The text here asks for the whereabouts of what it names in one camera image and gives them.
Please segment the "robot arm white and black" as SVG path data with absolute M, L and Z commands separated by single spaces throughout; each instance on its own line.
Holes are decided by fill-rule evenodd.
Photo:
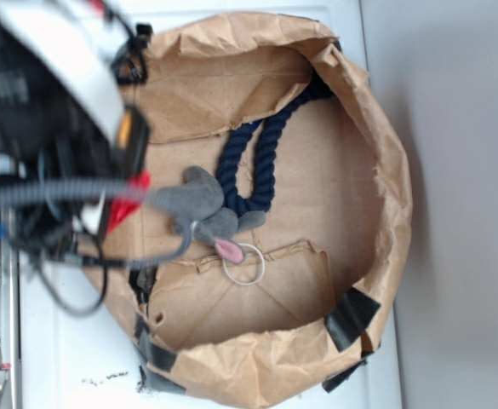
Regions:
M 112 61 L 56 1 L 0 1 L 0 153 L 30 179 L 143 171 L 149 126 L 121 96 L 146 80 L 134 33 Z

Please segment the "black gripper orange label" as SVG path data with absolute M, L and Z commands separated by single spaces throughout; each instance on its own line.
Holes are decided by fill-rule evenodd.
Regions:
M 127 105 L 112 149 L 115 174 L 122 179 L 137 176 L 143 171 L 150 127 L 134 105 Z

